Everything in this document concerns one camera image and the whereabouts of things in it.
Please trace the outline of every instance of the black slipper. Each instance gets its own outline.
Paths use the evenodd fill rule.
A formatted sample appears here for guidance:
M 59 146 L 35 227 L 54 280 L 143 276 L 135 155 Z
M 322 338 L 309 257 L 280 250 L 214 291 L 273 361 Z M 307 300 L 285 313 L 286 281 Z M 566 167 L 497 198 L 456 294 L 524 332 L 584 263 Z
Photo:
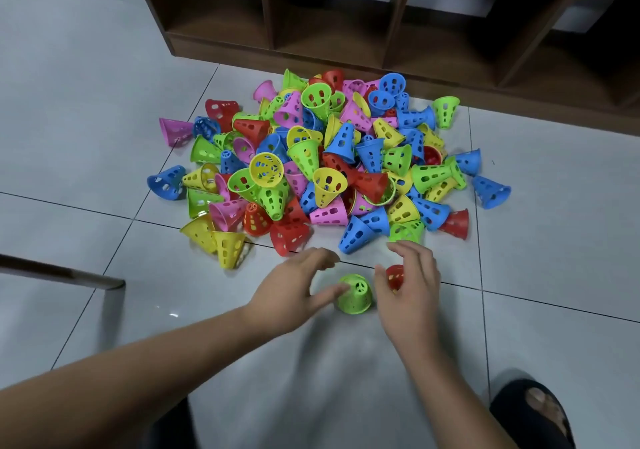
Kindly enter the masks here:
M 492 415 L 520 449 L 575 449 L 566 413 L 565 436 L 555 423 L 527 403 L 525 394 L 530 388 L 539 388 L 562 407 L 547 387 L 534 380 L 521 379 L 508 383 L 500 390 L 491 403 Z

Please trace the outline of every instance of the hand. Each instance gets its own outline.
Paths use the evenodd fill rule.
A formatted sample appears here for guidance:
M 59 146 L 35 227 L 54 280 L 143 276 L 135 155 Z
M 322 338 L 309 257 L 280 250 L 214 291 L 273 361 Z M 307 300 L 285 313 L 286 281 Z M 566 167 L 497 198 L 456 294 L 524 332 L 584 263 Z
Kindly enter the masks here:
M 438 300 L 440 273 L 433 252 L 418 243 L 388 243 L 390 251 L 404 259 L 404 283 L 391 291 L 385 268 L 375 268 L 374 288 L 382 327 L 401 357 L 417 351 L 438 354 Z
M 305 324 L 349 289 L 348 284 L 339 283 L 317 294 L 309 293 L 316 272 L 333 267 L 339 260 L 335 252 L 313 247 L 276 266 L 245 306 L 250 322 L 274 338 Z

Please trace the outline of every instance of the tiled floor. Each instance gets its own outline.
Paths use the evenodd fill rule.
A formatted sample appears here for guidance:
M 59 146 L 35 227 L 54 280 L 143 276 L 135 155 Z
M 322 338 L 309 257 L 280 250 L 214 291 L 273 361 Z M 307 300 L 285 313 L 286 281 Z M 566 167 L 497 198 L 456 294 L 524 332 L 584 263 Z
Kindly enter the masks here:
M 184 202 L 148 196 L 145 178 L 192 166 L 159 116 L 204 115 L 207 98 L 253 112 L 255 86 L 281 77 L 171 57 L 143 0 L 0 6 L 0 251 L 127 280 L 104 293 L 0 275 L 0 386 L 249 300 L 280 261 L 268 239 L 222 271 L 178 232 Z M 447 200 L 471 213 L 466 242 L 424 235 L 447 350 L 485 403 L 528 373 L 560 397 L 578 447 L 637 446 L 640 139 L 466 107 L 443 137 L 481 148 L 483 174 L 513 187 L 491 211 L 471 188 Z M 341 234 L 318 227 L 310 245 Z M 314 288 L 398 261 L 382 239 L 342 259 Z M 191 399 L 205 448 L 433 446 L 374 311 L 329 308 Z

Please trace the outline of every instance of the person's left hand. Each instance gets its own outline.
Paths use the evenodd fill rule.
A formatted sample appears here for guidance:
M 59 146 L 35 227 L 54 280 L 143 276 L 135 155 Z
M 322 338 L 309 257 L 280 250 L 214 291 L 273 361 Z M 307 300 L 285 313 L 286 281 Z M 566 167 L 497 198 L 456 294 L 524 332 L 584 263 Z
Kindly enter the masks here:
M 277 265 L 245 306 L 248 320 L 272 337 L 299 328 L 349 289 L 348 284 L 338 283 L 317 294 L 309 293 L 316 272 L 339 260 L 335 252 L 313 247 Z

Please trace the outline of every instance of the person's left arm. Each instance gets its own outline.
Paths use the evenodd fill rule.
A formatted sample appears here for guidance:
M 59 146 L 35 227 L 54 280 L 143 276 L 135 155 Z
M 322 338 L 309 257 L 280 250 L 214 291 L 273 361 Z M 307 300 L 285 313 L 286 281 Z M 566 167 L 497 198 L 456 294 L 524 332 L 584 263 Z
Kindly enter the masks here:
M 295 330 L 348 286 L 309 294 L 335 252 L 308 249 L 275 267 L 246 305 L 68 364 L 0 391 L 0 440 L 12 449 L 105 446 L 156 421 L 199 385 Z

